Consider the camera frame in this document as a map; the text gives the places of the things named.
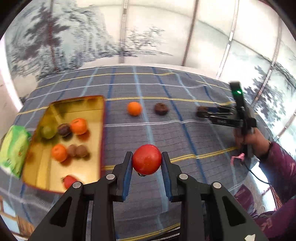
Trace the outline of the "purple sleeve forearm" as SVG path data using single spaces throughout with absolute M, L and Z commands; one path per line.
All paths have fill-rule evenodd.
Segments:
M 269 240 L 295 240 L 295 160 L 277 143 L 270 143 L 259 160 L 259 167 L 280 198 L 281 208 L 257 214 L 252 193 L 245 185 L 234 197 Z

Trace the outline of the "person's right hand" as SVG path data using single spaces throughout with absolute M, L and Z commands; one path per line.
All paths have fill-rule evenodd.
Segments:
M 241 135 L 240 129 L 235 128 L 234 139 L 238 149 L 242 149 L 244 145 L 251 145 L 253 153 L 257 158 L 268 153 L 270 142 L 264 137 L 258 128 L 253 129 L 253 133 L 245 136 Z

